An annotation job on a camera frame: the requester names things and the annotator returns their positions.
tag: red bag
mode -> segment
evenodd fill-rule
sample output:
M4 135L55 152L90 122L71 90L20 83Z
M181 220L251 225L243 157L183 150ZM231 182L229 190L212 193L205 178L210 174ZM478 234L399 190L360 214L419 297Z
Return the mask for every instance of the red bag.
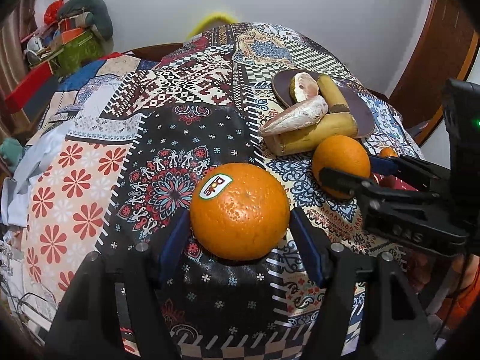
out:
M57 11L63 5L63 0L54 1L49 5L43 15L43 21L45 24L49 25L57 21Z

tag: wooden door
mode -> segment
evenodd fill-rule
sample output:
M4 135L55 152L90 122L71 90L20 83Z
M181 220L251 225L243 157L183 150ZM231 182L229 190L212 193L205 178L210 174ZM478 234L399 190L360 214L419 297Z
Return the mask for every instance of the wooden door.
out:
M469 52L474 39L478 41L473 26L455 0L431 1L417 47L388 100L402 114L405 128L435 116L448 78L466 77L467 72L464 77L459 73L466 59L469 68L474 60L475 53Z

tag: curtain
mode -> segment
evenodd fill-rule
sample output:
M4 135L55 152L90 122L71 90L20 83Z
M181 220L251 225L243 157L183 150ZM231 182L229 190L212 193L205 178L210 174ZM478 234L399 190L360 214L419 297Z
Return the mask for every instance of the curtain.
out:
M20 0L0 29L0 142L29 124L23 111L8 113L5 97L28 73L20 40L36 29L35 0Z

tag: teal plush toy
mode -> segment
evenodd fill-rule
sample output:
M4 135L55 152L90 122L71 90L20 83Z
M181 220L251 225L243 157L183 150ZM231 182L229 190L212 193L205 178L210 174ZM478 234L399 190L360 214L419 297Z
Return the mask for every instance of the teal plush toy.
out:
M0 145L0 155L7 163L9 171L13 173L23 157L23 147L16 139L6 138Z

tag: green box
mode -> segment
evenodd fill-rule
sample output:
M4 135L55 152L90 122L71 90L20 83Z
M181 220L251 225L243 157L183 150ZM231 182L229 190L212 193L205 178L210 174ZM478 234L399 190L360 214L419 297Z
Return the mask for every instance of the green box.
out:
M87 30L72 39L58 51L56 59L61 67L59 74L68 76L81 67L103 57L102 45L98 42L92 31Z

